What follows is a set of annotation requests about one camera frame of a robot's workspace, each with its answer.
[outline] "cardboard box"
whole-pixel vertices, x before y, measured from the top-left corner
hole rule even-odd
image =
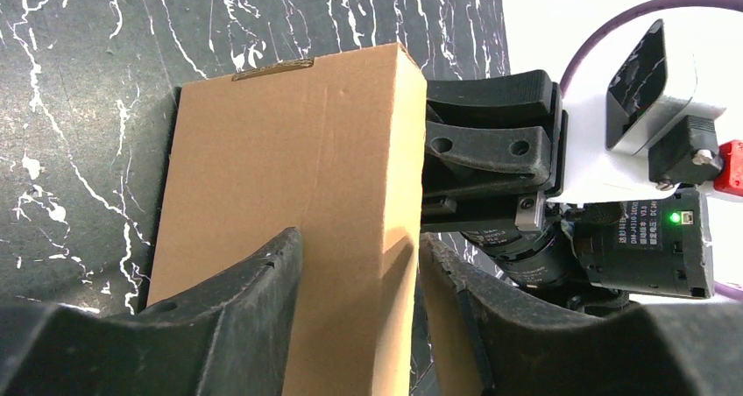
[[[407,394],[425,102],[396,44],[184,86],[148,303],[299,227],[284,394]]]

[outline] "black marble surface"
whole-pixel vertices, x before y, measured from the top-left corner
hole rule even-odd
[[[500,0],[0,0],[0,301],[135,313],[175,89],[393,41],[429,79],[509,70]]]

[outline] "marble table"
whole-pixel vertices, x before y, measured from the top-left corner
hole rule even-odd
[[[429,79],[509,70],[500,0],[0,0],[0,301],[137,312],[176,88],[393,41]]]

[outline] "white floor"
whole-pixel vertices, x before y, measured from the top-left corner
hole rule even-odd
[[[544,69],[559,81],[573,53],[604,22],[647,0],[503,0],[511,72]],[[720,87],[737,84],[728,111],[718,121],[720,142],[743,139],[743,13],[711,9],[656,12],[638,18],[611,34],[584,62],[570,87],[569,99],[579,100],[604,89],[638,39],[659,17],[674,18],[698,29],[719,75]],[[714,263],[717,279],[743,283],[743,203],[710,202]],[[723,214],[736,218],[726,220]],[[639,297],[643,302],[684,300]],[[724,301],[716,297],[715,301]]]

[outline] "screw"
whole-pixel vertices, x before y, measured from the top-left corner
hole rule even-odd
[[[712,155],[710,150],[700,149],[694,154],[694,158],[691,159],[691,162],[693,162],[695,166],[706,166],[710,164],[714,158],[715,157]]]
[[[671,183],[670,183],[670,181],[664,180],[664,181],[661,181],[660,183],[658,183],[658,184],[657,184],[657,185],[655,186],[655,188],[657,188],[658,190],[660,190],[660,191],[662,191],[662,192],[667,192],[667,191],[669,191],[670,189],[672,189],[672,188],[673,188],[673,186],[674,186],[674,185],[673,185],[673,184],[671,184]]]
[[[534,199],[527,198],[521,201],[522,209],[531,209],[534,206]]]

